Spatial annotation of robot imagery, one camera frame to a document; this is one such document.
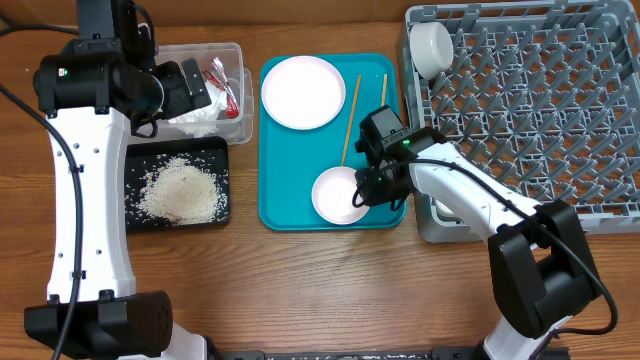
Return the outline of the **red foil wrapper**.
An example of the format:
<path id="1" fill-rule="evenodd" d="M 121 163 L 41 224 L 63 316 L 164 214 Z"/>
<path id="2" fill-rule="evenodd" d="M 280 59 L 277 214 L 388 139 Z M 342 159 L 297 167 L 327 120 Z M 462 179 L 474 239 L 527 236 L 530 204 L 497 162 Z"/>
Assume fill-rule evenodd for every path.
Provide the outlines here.
<path id="1" fill-rule="evenodd" d="M 225 116 L 227 118 L 238 117 L 240 115 L 238 101 L 231 89 L 222 61 L 218 57 L 214 57 L 210 62 L 209 69 L 203 70 L 202 74 L 213 86 L 226 94 Z"/>

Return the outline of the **white napkin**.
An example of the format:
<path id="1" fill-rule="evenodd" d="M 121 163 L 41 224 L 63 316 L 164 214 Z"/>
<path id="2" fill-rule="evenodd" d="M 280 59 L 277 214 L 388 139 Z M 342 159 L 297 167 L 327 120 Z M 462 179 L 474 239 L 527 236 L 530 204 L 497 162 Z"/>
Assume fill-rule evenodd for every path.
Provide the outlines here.
<path id="1" fill-rule="evenodd" d="M 211 99 L 209 105 L 168 120 L 169 124 L 195 138 L 213 134 L 217 130 L 215 121 L 227 108 L 227 94 L 209 81 L 205 86 Z"/>

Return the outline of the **small white plate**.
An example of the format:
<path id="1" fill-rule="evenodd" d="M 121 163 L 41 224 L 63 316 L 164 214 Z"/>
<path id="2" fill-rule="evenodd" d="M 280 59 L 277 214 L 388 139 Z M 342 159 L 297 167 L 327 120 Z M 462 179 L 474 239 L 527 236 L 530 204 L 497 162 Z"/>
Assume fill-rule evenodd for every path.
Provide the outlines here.
<path id="1" fill-rule="evenodd" d="M 357 189 L 355 175 L 355 169 L 339 166 L 318 176 L 312 187 L 311 199 L 320 217 L 334 225 L 350 225 L 368 213 L 368 206 L 353 205 Z"/>

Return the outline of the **grey bowl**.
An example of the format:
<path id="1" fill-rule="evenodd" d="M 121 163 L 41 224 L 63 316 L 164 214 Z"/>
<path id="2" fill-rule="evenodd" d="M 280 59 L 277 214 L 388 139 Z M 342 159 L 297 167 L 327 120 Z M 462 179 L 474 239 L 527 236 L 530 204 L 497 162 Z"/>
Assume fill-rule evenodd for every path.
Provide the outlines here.
<path id="1" fill-rule="evenodd" d="M 439 22 L 419 23 L 409 33 L 409 48 L 418 74 L 431 80 L 449 69 L 454 49 L 450 34 Z"/>

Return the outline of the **white cup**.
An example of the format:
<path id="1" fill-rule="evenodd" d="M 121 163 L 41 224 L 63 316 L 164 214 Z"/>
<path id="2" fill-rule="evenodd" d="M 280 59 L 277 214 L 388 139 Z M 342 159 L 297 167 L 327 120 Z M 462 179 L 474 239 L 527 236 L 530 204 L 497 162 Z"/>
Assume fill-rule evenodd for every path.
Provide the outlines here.
<path id="1" fill-rule="evenodd" d="M 458 217 L 454 212 L 439 200 L 434 200 L 436 214 L 442 221 L 457 221 Z"/>

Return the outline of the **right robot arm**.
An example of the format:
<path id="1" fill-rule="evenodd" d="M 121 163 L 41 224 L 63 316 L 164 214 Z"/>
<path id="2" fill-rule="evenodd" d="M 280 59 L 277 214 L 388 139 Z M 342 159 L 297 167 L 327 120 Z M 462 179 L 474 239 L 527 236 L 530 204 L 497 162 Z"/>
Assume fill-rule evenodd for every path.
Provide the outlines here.
<path id="1" fill-rule="evenodd" d="M 356 208 L 397 209 L 412 193 L 449 208 L 486 243 L 493 295 L 502 317 L 476 359 L 537 359 L 568 332 L 566 322 L 608 298 L 580 219 L 562 200 L 542 204 L 471 164 L 438 131 L 412 131 L 383 106 L 359 124 Z"/>

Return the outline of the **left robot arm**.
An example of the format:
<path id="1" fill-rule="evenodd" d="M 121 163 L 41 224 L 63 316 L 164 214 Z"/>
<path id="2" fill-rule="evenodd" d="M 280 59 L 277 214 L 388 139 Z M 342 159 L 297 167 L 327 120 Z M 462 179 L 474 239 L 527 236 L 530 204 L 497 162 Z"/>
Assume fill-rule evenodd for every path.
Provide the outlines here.
<path id="1" fill-rule="evenodd" d="M 56 237 L 44 305 L 27 335 L 73 359 L 208 359 L 209 340 L 178 325 L 163 291 L 140 293 L 126 241 L 128 141 L 144 125 L 207 106 L 194 60 L 155 61 L 149 15 L 131 1 L 81 1 L 78 35 L 43 58 L 34 117 L 50 134 Z"/>

